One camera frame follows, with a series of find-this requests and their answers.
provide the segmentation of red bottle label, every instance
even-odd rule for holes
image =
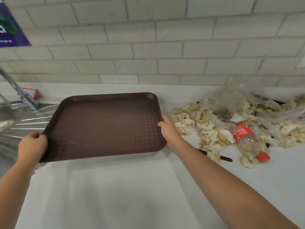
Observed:
[[[246,126],[245,124],[241,124],[236,126],[236,133],[234,135],[234,139],[236,141],[238,141],[239,139],[241,139],[244,136],[247,136],[248,134],[253,134],[254,132],[252,132],[252,130]]]

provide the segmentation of pile of trash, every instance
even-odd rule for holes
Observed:
[[[241,122],[255,133],[267,154],[266,143],[283,148],[305,143],[305,123],[298,120],[304,112],[305,95],[279,104],[242,90],[223,88],[199,102],[173,109],[170,119],[181,135],[189,135],[195,128],[201,137],[200,149],[206,149],[208,157],[218,163],[219,151],[235,143],[234,130]],[[241,152],[244,167],[260,163],[252,154]]]

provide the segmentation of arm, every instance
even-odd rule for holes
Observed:
[[[168,146],[228,228],[298,228],[253,188],[182,139],[169,118],[163,119],[158,126]]]
[[[17,162],[0,181],[0,228],[15,228],[34,168],[47,144],[47,137],[39,133],[31,133],[19,143]]]

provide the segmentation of white brick wall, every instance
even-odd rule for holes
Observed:
[[[305,0],[4,1],[33,45],[0,48],[17,81],[305,87]]]

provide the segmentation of plastic bottle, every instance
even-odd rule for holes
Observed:
[[[236,148],[242,153],[254,155],[258,161],[267,162],[269,155],[264,151],[261,143],[257,141],[255,134],[244,123],[239,123],[233,131]]]

